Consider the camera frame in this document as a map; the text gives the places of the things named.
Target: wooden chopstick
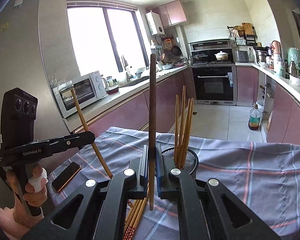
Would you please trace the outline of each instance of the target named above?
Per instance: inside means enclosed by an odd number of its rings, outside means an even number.
[[[182,108],[181,108],[181,124],[180,124],[180,130],[179,130],[178,153],[177,153],[178,161],[180,159],[181,143],[182,143],[182,138],[183,138],[183,134],[184,134],[185,107],[186,107],[186,86],[183,86],[183,90],[182,90]]]
[[[184,147],[184,152],[183,152],[183,157],[182,157],[182,162],[181,162],[181,169],[183,169],[185,162],[186,162],[186,155],[188,152],[188,147],[189,147],[189,141],[190,141],[190,134],[191,134],[191,126],[192,126],[192,112],[193,112],[193,104],[194,104],[194,99],[191,99],[191,107],[190,107],[190,115],[189,115],[189,122],[188,122],[188,129],[187,129],[187,135],[186,135],[186,142],[185,142],[185,147]]]
[[[150,55],[150,82],[149,82],[149,203],[150,210],[154,206],[154,170],[155,170],[155,132],[156,132],[156,55]]]
[[[189,120],[190,120],[190,111],[191,111],[191,99],[188,101],[188,112],[187,112],[187,117],[186,117],[186,125],[185,125],[185,132],[184,136],[182,138],[181,142],[181,147],[180,147],[180,155],[179,155],[179,160],[178,160],[178,167],[181,168],[181,164],[184,158],[184,151],[185,151],[185,145],[186,145],[186,140],[187,140],[187,134],[188,134],[188,126],[189,126]]]
[[[178,163],[178,132],[179,132],[179,96],[176,95],[176,127],[174,132],[174,163]]]
[[[87,123],[86,123],[86,120],[85,120],[84,117],[83,117],[82,111],[81,111],[80,106],[79,106],[79,102],[78,102],[78,100],[77,100],[77,96],[75,95],[75,92],[74,92],[73,89],[71,89],[71,93],[72,93],[72,96],[73,96],[73,99],[74,99],[75,107],[77,108],[77,111],[78,111],[78,114],[79,114],[81,123],[82,123],[82,125],[83,125],[83,128],[84,128],[84,130],[85,130],[86,132],[88,132],[88,131],[89,131],[89,127],[88,127],[88,125],[87,125]],[[106,164],[105,160],[103,159],[103,157],[102,157],[102,155],[101,155],[101,153],[100,153],[100,151],[99,151],[99,149],[98,149],[96,143],[93,142],[91,145],[92,145],[92,148],[93,148],[94,152],[96,153],[96,155],[97,155],[99,161],[101,162],[102,167],[105,169],[107,175],[109,176],[109,178],[112,178],[113,175],[112,175],[112,173],[111,173],[111,171],[110,171],[108,165]]]
[[[127,232],[127,229],[128,229],[128,227],[129,227],[129,225],[130,225],[130,222],[131,222],[131,220],[132,220],[132,218],[133,218],[133,215],[135,214],[135,212],[136,212],[136,209],[137,209],[137,207],[138,207],[138,205],[139,205],[139,203],[140,203],[140,199],[137,199],[134,203],[134,207],[133,208],[131,208],[130,209],[130,211],[129,211],[129,213],[128,213],[128,219],[126,220],[126,224],[125,224],[125,226],[124,226],[124,234]]]
[[[133,207],[130,208],[129,213],[128,213],[128,215],[126,216],[125,225],[126,225],[127,221],[129,220],[130,215],[132,214],[132,211],[133,211],[134,207],[138,204],[138,200],[139,200],[139,199],[137,199],[137,200],[135,200],[135,201],[133,202]]]
[[[147,197],[144,198],[144,199],[148,199],[148,195],[149,195],[149,183],[147,185]],[[132,211],[131,210],[129,211],[128,216],[127,216],[129,218],[126,220],[126,224],[124,226],[124,233],[123,233],[124,237],[123,237],[123,240],[127,240],[128,239],[130,231],[133,228],[134,222],[135,222],[135,220],[137,219],[137,217],[139,215],[138,211],[142,207],[142,203],[143,203],[144,199],[143,200],[142,199],[136,200],[133,210],[131,209]]]
[[[133,204],[132,204],[132,202],[128,199],[128,205],[129,205],[129,207],[131,207],[131,208],[133,208]]]
[[[141,205],[141,208],[139,210],[139,213],[138,213],[138,216],[136,218],[136,221],[134,222],[133,227],[132,227],[132,229],[131,229],[131,231],[129,233],[129,238],[128,238],[129,240],[133,238],[134,232],[136,231],[137,226],[138,226],[138,224],[140,222],[141,216],[143,214],[143,210],[145,209],[145,206],[146,206],[146,203],[147,203],[147,200],[148,200],[148,195],[149,195],[149,190],[147,192],[147,197],[145,197],[144,200],[143,200],[143,202],[142,202],[142,205]]]

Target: mesh utensil holder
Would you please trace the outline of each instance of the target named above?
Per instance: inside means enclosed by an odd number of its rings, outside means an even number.
[[[167,156],[170,158],[174,158],[174,148],[168,148],[162,151],[162,156]],[[183,166],[183,170],[188,172],[192,178],[195,179],[197,168],[199,165],[199,159],[193,150],[188,148],[185,165]]]

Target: drawer handle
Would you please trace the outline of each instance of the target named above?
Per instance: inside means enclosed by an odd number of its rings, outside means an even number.
[[[229,76],[226,75],[226,76],[209,76],[209,77],[224,77],[224,78],[228,78]]]

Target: sink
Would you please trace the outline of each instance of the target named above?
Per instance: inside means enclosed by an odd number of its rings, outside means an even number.
[[[132,87],[132,86],[135,86],[145,80],[148,80],[150,78],[150,76],[145,76],[145,77],[142,77],[142,78],[138,78],[138,79],[135,79],[131,82],[129,82],[128,84],[125,84],[123,86],[120,86],[119,88],[125,88],[125,87]]]

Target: kitchen countertop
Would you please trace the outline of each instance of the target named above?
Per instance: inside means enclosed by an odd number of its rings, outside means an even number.
[[[283,77],[277,76],[273,70],[264,69],[259,66],[257,63],[236,63],[236,66],[253,66],[259,71],[265,73],[274,81],[276,81],[279,85],[281,85],[285,90],[287,90],[299,103],[300,103],[300,87],[296,85],[292,85],[289,79],[285,79]]]
[[[168,69],[168,70],[162,70],[160,72],[156,73],[156,82],[160,82],[184,69],[186,69],[187,66]],[[133,96],[134,94],[146,89],[149,87],[149,79],[145,80],[143,82],[140,82],[139,84],[136,84],[131,87],[123,87],[119,88],[119,92],[113,94],[113,95],[107,95],[100,100],[92,103],[89,106],[86,106],[82,109],[83,116],[87,121],[94,118],[95,116],[101,114],[102,112],[108,110],[112,106],[115,106],[116,104],[120,103],[121,101]],[[81,121],[79,118],[78,113],[72,114],[71,116],[67,117],[65,119],[65,123],[69,129],[69,131],[74,131],[78,127],[80,127]]]

